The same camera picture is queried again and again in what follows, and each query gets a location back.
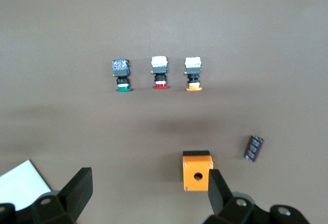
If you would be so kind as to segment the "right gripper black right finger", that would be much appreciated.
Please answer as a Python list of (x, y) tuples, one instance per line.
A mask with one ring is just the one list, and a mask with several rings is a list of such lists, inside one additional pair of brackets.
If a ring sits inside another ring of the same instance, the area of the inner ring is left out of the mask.
[(233, 198), (233, 194), (218, 169), (209, 171), (208, 198), (215, 215)]

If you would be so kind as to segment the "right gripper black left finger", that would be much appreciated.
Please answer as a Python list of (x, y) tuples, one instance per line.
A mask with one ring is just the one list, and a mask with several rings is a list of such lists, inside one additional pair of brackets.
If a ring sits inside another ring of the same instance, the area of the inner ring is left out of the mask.
[(81, 168), (60, 190), (58, 198), (65, 212), (77, 220), (93, 194), (91, 168)]

